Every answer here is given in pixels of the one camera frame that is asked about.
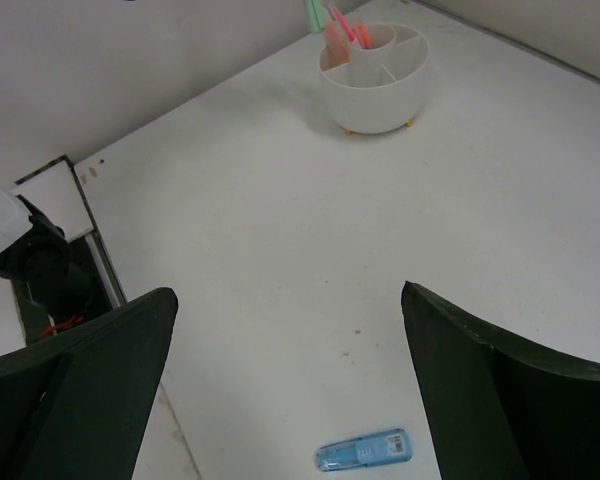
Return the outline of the red thin pen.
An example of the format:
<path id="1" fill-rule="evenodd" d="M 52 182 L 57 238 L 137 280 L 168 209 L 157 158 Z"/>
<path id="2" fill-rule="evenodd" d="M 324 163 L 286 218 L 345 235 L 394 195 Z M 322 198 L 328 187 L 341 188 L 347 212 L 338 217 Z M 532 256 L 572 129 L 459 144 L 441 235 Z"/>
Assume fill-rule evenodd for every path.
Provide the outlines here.
<path id="1" fill-rule="evenodd" d="M 346 18 L 343 16 L 341 11 L 335 5 L 330 4 L 328 9 L 329 9 L 329 12 L 334 17 L 334 19 L 339 23 L 341 29 L 343 30 L 343 32 L 345 33 L 345 35 L 347 37 L 347 28 L 351 27 L 351 26 L 347 22 Z"/>

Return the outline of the orange highlighter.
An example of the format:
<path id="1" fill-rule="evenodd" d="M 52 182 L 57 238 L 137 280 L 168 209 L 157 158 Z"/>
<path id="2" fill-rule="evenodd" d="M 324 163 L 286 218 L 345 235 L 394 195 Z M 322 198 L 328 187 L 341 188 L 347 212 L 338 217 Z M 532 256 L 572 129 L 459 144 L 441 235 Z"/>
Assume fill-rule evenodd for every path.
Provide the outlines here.
<path id="1" fill-rule="evenodd" d="M 326 42 L 328 66 L 332 68 L 347 63 L 349 61 L 348 44 L 338 25 L 333 21 L 329 22 L 323 36 Z"/>

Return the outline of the orange thin pen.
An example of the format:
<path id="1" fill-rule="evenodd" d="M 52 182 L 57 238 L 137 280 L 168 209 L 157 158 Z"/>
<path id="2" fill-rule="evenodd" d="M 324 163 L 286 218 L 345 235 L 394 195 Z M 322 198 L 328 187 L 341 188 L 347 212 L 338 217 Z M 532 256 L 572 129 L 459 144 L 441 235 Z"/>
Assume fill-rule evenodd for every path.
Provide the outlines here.
<path id="1" fill-rule="evenodd" d="M 364 49 L 371 49 L 373 46 L 372 40 L 363 24 L 358 25 L 358 32 L 361 38 L 361 43 L 364 45 Z"/>

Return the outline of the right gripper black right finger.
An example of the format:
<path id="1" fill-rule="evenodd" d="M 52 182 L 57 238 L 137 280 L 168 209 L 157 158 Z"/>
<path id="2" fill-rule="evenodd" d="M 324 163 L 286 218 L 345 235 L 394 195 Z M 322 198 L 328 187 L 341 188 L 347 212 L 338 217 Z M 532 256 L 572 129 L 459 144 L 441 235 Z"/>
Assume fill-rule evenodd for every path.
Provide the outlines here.
<path id="1" fill-rule="evenodd" d="M 600 479 L 600 363 L 406 283 L 404 326 L 444 479 Z"/>

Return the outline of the green highlighter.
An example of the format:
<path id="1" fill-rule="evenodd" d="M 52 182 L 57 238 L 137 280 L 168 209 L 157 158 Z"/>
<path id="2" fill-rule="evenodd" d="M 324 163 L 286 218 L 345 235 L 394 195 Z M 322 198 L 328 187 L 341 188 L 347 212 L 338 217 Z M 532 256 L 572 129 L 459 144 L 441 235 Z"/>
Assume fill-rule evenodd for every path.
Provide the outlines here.
<path id="1" fill-rule="evenodd" d="M 322 0 L 304 0 L 309 28 L 312 33 L 321 33 L 327 25 L 327 13 Z"/>

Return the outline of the white round divided organizer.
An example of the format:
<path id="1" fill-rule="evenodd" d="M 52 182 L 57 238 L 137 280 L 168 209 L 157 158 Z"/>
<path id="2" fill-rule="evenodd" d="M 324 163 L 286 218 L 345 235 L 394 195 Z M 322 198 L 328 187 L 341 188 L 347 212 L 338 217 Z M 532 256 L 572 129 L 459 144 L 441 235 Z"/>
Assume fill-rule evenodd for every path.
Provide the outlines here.
<path id="1" fill-rule="evenodd" d="M 329 47 L 319 57 L 320 85 L 332 120 L 349 133 L 382 134 L 409 126 L 429 98 L 430 46 L 417 30 L 371 24 L 371 49 L 352 47 L 339 62 Z"/>

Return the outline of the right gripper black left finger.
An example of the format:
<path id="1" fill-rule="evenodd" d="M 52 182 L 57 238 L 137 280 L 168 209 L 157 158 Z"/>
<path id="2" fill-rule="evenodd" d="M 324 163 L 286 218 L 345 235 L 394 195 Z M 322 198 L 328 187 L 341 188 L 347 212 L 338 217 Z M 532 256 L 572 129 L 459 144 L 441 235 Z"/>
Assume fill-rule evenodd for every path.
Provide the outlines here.
<path id="1" fill-rule="evenodd" d="M 178 299 L 157 288 L 0 356 L 0 479 L 129 479 Z"/>

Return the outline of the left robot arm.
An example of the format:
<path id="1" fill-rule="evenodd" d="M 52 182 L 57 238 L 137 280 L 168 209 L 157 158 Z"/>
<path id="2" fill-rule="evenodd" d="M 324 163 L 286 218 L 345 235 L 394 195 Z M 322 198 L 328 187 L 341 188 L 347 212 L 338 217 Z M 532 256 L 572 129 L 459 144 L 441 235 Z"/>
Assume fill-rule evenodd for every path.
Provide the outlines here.
<path id="1" fill-rule="evenodd" d="M 26 286 L 53 318 L 81 316 L 95 291 L 64 232 L 33 203 L 0 187 L 0 278 Z"/>

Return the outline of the pink marker pen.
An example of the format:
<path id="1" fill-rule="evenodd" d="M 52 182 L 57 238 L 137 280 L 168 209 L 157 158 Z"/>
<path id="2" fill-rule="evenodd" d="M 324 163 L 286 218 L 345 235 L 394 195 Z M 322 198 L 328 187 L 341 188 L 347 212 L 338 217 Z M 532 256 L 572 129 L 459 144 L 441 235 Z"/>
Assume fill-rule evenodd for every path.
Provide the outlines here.
<path id="1" fill-rule="evenodd" d="M 351 27 L 347 28 L 347 37 L 348 37 L 349 43 L 352 46 L 354 46 L 356 48 L 363 47 L 363 45 L 360 43 L 360 40 L 356 34 L 356 31 L 353 28 L 351 28 Z"/>

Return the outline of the blue capped marker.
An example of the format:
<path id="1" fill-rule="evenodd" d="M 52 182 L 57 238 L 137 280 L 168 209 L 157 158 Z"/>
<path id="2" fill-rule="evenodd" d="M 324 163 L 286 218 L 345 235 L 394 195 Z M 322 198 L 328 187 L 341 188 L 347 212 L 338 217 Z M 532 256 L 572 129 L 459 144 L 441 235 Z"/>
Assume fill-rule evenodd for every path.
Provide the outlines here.
<path id="1" fill-rule="evenodd" d="M 322 472 L 332 472 L 408 462 L 412 456 L 407 432 L 397 428 L 322 446 L 314 464 Z"/>

